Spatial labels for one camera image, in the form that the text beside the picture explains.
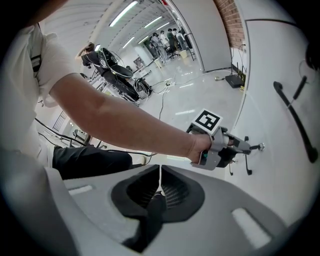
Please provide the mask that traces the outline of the person's left hand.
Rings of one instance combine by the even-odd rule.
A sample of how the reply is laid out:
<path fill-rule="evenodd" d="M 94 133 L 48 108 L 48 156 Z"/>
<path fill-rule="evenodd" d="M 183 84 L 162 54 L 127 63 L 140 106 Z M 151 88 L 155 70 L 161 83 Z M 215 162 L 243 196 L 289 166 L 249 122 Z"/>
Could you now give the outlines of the person's left hand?
<path fill-rule="evenodd" d="M 201 159 L 201 153 L 208 151 L 212 146 L 212 138 L 208 134 L 191 134 L 193 144 L 187 158 L 193 164 L 198 164 Z"/>

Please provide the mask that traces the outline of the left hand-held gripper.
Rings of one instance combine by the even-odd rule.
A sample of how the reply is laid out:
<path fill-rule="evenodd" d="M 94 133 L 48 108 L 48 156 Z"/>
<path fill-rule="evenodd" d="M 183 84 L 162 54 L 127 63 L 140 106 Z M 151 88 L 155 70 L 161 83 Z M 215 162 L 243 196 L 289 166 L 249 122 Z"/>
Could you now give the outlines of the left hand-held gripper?
<path fill-rule="evenodd" d="M 249 137 L 241 139 L 226 133 L 228 130 L 220 126 L 222 120 L 220 115 L 203 108 L 187 128 L 188 134 L 208 135 L 211 141 L 210 148 L 200 153 L 198 162 L 192 163 L 193 167 L 213 171 L 217 167 L 225 168 L 237 153 L 251 153 Z"/>

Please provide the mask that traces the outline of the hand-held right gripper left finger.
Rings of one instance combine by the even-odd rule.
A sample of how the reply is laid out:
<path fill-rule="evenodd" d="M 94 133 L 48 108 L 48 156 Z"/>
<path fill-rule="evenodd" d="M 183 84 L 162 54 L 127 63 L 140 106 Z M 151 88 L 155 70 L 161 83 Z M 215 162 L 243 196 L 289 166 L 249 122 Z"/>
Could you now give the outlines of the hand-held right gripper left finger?
<path fill-rule="evenodd" d="M 139 222 L 124 217 L 112 199 L 113 187 L 145 170 L 142 166 L 110 175 L 62 180 L 56 169 L 45 173 L 53 202 L 71 241 L 60 256 L 137 256 L 122 245 L 135 235 Z"/>

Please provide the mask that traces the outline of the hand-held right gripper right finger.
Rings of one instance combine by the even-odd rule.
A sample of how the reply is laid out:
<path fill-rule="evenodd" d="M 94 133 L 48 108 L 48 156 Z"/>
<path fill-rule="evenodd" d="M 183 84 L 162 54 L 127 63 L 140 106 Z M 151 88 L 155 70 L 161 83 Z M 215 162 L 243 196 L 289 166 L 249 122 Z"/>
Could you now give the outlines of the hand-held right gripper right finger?
<path fill-rule="evenodd" d="M 239 187 L 193 171 L 174 171 L 198 182 L 205 194 L 202 207 L 186 222 L 166 224 L 159 235 L 164 256 L 248 256 L 255 248 L 234 211 L 248 213 L 272 241 L 288 230 L 283 220 Z"/>

